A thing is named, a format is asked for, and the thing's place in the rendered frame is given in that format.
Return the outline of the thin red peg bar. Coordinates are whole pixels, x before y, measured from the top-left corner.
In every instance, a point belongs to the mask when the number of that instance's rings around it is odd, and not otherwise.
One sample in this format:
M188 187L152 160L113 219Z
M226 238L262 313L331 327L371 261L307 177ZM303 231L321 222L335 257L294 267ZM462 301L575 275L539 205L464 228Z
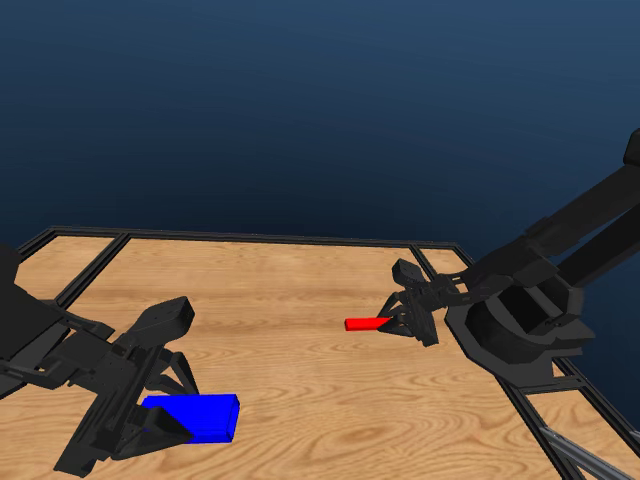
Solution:
M346 318L344 327L346 331L373 331L381 328L389 320L389 317Z

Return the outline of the blue hollow socket block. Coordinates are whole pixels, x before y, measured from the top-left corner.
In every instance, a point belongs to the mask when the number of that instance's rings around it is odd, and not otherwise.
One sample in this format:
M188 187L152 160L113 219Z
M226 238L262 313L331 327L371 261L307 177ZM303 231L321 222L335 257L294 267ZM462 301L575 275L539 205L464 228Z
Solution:
M142 406L166 410L192 434L188 444L231 443L240 412L236 394L149 395Z

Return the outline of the grey metal frame strut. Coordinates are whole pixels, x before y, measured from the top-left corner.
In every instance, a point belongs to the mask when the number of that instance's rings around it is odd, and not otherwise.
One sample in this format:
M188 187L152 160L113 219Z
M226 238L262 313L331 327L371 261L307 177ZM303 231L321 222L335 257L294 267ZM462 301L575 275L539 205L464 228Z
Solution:
M578 467L589 472L598 480L635 480L627 473L549 427L541 427L540 431L556 452L572 460Z

